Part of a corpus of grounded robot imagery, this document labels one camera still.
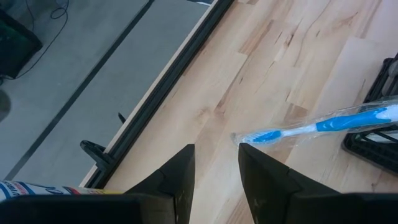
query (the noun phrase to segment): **wood grain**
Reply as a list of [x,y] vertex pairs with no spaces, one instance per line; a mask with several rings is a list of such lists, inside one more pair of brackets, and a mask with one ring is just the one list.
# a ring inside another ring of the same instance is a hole
[[[396,9],[395,0],[236,1],[106,188],[131,188],[195,143],[191,223],[253,223],[230,134],[360,103],[398,50]],[[341,150],[344,135],[261,150],[340,192],[398,192],[394,176]]]

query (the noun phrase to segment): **blue toothbrush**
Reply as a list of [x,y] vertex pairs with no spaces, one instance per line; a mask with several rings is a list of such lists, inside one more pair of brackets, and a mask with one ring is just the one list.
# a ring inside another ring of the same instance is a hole
[[287,136],[299,134],[342,131],[362,126],[398,121],[398,105],[391,105],[348,116],[336,116],[324,121],[294,129],[269,129],[243,136],[240,142],[249,144],[274,144]]

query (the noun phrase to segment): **black crate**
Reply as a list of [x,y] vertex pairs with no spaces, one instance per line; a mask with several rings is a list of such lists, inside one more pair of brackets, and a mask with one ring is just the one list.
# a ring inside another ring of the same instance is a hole
[[[369,93],[366,95],[364,103],[380,100],[387,96],[398,94],[398,75],[389,78],[390,66],[398,61],[398,54],[395,58],[386,58],[375,82]],[[384,131],[396,131],[398,126],[393,124],[385,128],[363,131],[361,133],[347,134],[343,140],[343,149],[353,153],[373,164],[398,174],[398,139],[383,134]],[[391,143],[380,143],[367,138],[368,134],[377,134],[390,140]]]

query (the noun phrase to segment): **can label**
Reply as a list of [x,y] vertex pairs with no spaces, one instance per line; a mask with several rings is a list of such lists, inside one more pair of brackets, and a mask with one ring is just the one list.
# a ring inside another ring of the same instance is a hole
[[21,195],[80,195],[80,194],[121,194],[107,190],[53,187],[39,184],[28,184],[19,181],[0,181],[0,201]]

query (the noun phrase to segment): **black wire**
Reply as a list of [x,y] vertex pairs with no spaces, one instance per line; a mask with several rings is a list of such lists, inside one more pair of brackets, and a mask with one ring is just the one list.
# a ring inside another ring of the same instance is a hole
[[[42,59],[43,55],[47,52],[47,50],[51,47],[52,43],[54,43],[54,41],[57,39],[57,37],[60,35],[60,33],[62,32],[63,28],[65,28],[67,22],[68,22],[68,7],[69,7],[69,0],[67,0],[67,5],[65,7],[58,7],[56,9],[54,9],[51,14],[50,14],[50,18],[51,19],[59,19],[61,18],[63,15],[66,15],[66,19],[65,22],[63,23],[61,29],[58,31],[58,33],[56,34],[56,36],[51,40],[50,44],[45,48],[45,50],[43,51],[43,53],[40,55],[40,57],[35,61],[35,63],[33,63],[32,66],[30,66],[30,68],[28,70],[26,70],[24,73],[22,73],[22,75],[19,75],[15,78],[8,78],[8,77],[1,77],[3,79],[6,80],[16,80],[22,76],[24,76],[26,73],[30,72],[32,70],[32,68],[34,68],[37,64],[37,62],[40,61],[40,59]],[[58,16],[54,16],[54,14],[58,11],[61,11],[61,13]]]
[[32,22],[32,32],[35,32],[35,17],[33,16],[32,11],[30,10],[30,6],[27,3],[27,0],[25,0],[25,4],[26,4],[26,8],[27,8],[27,10],[29,11],[29,14],[30,14],[30,20]]

